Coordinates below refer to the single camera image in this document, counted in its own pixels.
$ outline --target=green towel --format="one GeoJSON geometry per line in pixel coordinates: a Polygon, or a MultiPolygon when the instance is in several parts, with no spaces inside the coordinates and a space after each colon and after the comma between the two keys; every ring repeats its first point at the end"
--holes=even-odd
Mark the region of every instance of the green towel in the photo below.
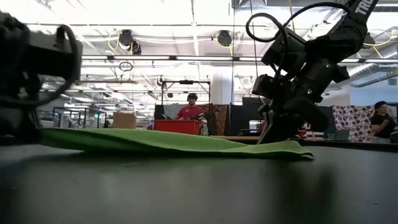
{"type": "Polygon", "coordinates": [[[41,129],[42,144],[83,151],[131,151],[198,156],[274,157],[313,156],[296,141],[246,145],[223,139],[135,129],[41,129]]]}

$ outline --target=desk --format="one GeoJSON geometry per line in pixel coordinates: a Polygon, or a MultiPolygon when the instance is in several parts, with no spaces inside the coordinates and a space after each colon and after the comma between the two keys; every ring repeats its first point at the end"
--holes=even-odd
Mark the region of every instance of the desk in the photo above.
{"type": "Polygon", "coordinates": [[[314,161],[98,156],[0,147],[0,223],[398,223],[398,154],[314,161]]]}
{"type": "Polygon", "coordinates": [[[230,140],[230,141],[258,141],[259,140],[259,136],[211,136],[213,138],[217,138],[217,139],[225,139],[225,140],[230,140]]]}

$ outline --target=cardboard box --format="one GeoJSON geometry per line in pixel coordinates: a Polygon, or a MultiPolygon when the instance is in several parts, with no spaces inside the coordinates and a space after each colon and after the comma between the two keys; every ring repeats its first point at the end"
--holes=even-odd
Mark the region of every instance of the cardboard box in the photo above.
{"type": "Polygon", "coordinates": [[[136,116],[132,113],[113,113],[113,128],[136,128],[136,116]]]}

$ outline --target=black shirt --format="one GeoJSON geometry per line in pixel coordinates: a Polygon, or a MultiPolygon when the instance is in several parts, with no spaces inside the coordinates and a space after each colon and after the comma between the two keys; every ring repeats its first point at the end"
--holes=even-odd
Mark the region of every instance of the black shirt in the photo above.
{"type": "Polygon", "coordinates": [[[385,114],[385,115],[375,114],[371,118],[371,124],[381,125],[385,119],[389,120],[387,126],[383,130],[381,130],[379,133],[374,134],[375,137],[389,139],[390,134],[394,132],[394,128],[395,128],[395,126],[397,126],[397,124],[394,122],[394,120],[388,114],[385,114]]]}

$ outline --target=red container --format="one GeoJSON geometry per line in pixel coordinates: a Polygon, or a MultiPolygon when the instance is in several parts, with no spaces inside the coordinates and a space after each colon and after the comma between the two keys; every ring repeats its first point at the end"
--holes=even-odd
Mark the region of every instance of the red container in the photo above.
{"type": "Polygon", "coordinates": [[[155,130],[199,135],[200,122],[196,120],[155,120],[155,130]]]}

